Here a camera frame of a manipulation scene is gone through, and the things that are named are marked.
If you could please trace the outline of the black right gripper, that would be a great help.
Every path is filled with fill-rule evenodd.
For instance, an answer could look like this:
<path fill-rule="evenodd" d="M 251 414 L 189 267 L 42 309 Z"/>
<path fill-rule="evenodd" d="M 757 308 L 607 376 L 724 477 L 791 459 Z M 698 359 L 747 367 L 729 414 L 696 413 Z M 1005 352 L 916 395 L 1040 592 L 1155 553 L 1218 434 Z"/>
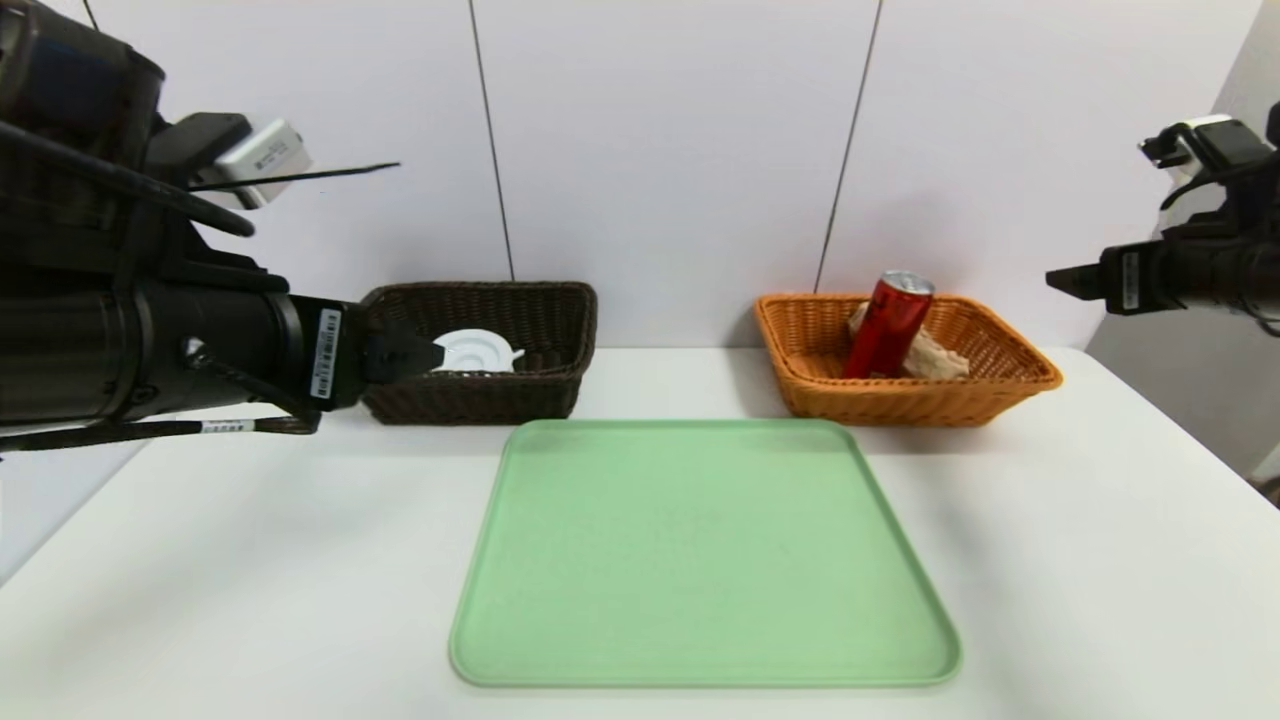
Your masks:
<path fill-rule="evenodd" d="M 1152 240 L 1107 249 L 1100 264 L 1046 272 L 1044 282 L 1080 301 L 1103 297 L 1115 315 L 1230 310 L 1239 304 L 1240 268 L 1240 240 Z"/>

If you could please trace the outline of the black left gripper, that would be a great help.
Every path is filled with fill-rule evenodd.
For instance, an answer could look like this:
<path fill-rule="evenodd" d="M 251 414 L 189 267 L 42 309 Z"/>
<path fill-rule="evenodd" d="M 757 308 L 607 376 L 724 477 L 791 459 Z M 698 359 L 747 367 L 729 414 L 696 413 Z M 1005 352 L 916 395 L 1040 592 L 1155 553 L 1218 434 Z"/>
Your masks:
<path fill-rule="evenodd" d="M 178 411 L 265 401 L 212 370 L 193 369 L 186 356 L 189 340 L 320 413 L 353 405 L 366 383 L 394 384 L 434 372 L 445 356 L 408 319 L 366 316 L 355 304 L 293 295 L 285 282 L 166 282 L 164 400 Z"/>

